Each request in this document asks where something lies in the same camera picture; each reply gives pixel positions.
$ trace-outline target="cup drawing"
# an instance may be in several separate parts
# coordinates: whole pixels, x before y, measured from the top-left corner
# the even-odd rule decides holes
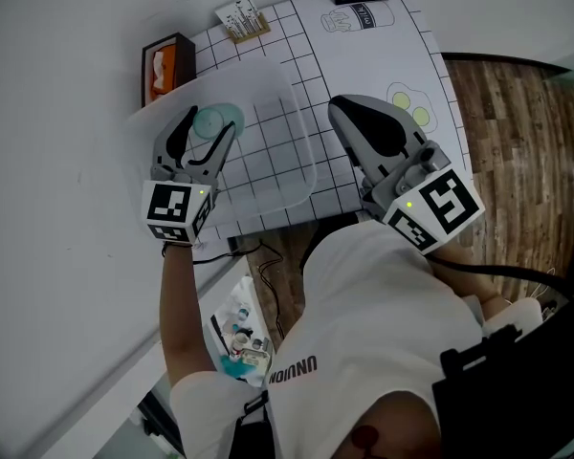
[[[392,26],[395,16],[387,2],[352,4],[325,13],[321,24],[329,33],[342,33]]]

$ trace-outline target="black bag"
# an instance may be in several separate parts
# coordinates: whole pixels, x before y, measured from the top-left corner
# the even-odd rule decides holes
[[[242,459],[245,457],[247,459],[275,458],[275,438],[272,432],[272,425],[268,419],[266,403],[268,403],[268,391],[264,391],[253,401],[245,404],[245,414],[236,422],[230,459]],[[261,407],[264,408],[264,419],[262,422],[242,424],[247,416]]]

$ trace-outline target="wooden floor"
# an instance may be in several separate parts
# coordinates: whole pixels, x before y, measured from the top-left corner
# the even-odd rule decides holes
[[[547,79],[546,70],[498,62],[448,61],[466,127],[475,186],[484,217],[460,234],[475,262],[509,264],[566,275],[574,258],[574,86]],[[317,223],[276,229],[261,238],[285,256],[268,277],[280,301],[285,333],[304,308],[299,260]],[[251,247],[259,236],[242,237]],[[249,255],[255,287],[276,345],[276,303],[256,267],[272,258]],[[515,300],[534,284],[496,279]]]

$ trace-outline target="white t-shirt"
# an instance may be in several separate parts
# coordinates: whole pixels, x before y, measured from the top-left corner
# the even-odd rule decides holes
[[[435,414],[431,385],[444,378],[440,354],[483,337],[468,305],[431,274],[425,258],[374,221],[320,243],[304,268],[304,294],[304,314],[266,379],[283,459],[328,459],[359,418],[394,391],[419,396]],[[228,457],[234,423],[258,395],[218,372],[178,382],[170,401],[188,459]]]

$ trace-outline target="black wire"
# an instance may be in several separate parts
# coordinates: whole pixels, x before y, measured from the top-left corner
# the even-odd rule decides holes
[[[271,251],[276,256],[278,256],[278,258],[276,258],[274,260],[269,260],[267,262],[264,262],[263,264],[261,264],[260,266],[257,267],[257,270],[259,271],[259,278],[261,278],[261,281],[266,285],[266,287],[268,287],[268,289],[270,289],[273,296],[275,297],[275,302],[276,302],[276,320],[275,320],[276,329],[278,330],[278,334],[280,335],[280,337],[282,339],[285,339],[285,333],[283,332],[282,325],[280,324],[280,321],[278,320],[280,318],[280,304],[278,302],[278,293],[276,292],[276,289],[274,288],[274,286],[272,285],[270,280],[268,280],[268,278],[264,275],[264,272],[266,272],[273,265],[276,265],[276,264],[279,264],[280,262],[282,262],[284,260],[284,258],[283,258],[283,255],[281,255],[278,251],[276,251],[275,249],[273,249],[269,245],[266,245],[263,241],[260,240],[259,244],[260,244],[260,246],[267,248],[269,251]]]
[[[246,250],[246,251],[242,251],[242,250],[236,250],[236,251],[231,251],[229,253],[222,253],[221,255],[217,255],[214,258],[209,258],[208,260],[194,260],[193,261],[193,265],[203,265],[203,264],[209,264],[212,262],[216,262],[217,260],[220,260],[221,258],[226,258],[228,256],[243,256],[243,255],[248,255],[249,253],[253,253],[254,251],[258,251],[261,247],[263,246],[263,243],[261,243],[261,241],[259,242],[259,245],[257,245],[254,249],[252,250]]]
[[[551,275],[550,273],[543,273],[534,271],[533,269],[524,269],[522,267],[512,267],[510,265],[464,265],[448,260],[436,258],[433,255],[426,255],[426,258],[434,263],[444,265],[449,269],[467,273],[484,273],[486,275],[503,275],[516,279],[529,280],[531,282],[539,282],[544,286],[553,288],[555,291],[563,295],[566,299],[574,300],[574,284],[567,280]]]
[[[266,285],[266,287],[270,290],[270,292],[273,294],[273,296],[275,297],[275,303],[276,303],[276,329],[278,330],[278,334],[280,335],[280,337],[282,339],[285,339],[285,333],[283,332],[283,328],[282,325],[280,324],[280,321],[278,320],[280,318],[280,304],[278,302],[278,293],[276,292],[275,287],[272,285],[272,283],[270,282],[270,280],[268,279],[268,277],[266,277],[264,275],[264,273],[270,269],[273,265],[279,264],[280,262],[282,262],[284,260],[283,255],[281,255],[278,251],[276,251],[275,249],[273,249],[270,245],[265,244],[263,241],[259,240],[259,245],[257,245],[254,249],[252,250],[246,250],[246,251],[242,251],[242,250],[236,250],[236,251],[232,251],[229,253],[222,253],[221,255],[217,255],[213,258],[209,258],[208,260],[194,260],[193,261],[193,265],[202,265],[202,264],[209,264],[212,262],[216,262],[217,260],[220,260],[222,258],[226,258],[228,256],[244,256],[244,255],[248,255],[249,253],[253,253],[254,251],[258,251],[261,247],[264,247],[266,249],[268,249],[269,251],[271,251],[272,253],[274,253],[278,258],[275,258],[273,260],[268,260],[267,262],[264,262],[263,264],[259,265],[257,267],[257,271],[259,272],[259,278],[261,279],[261,281]]]

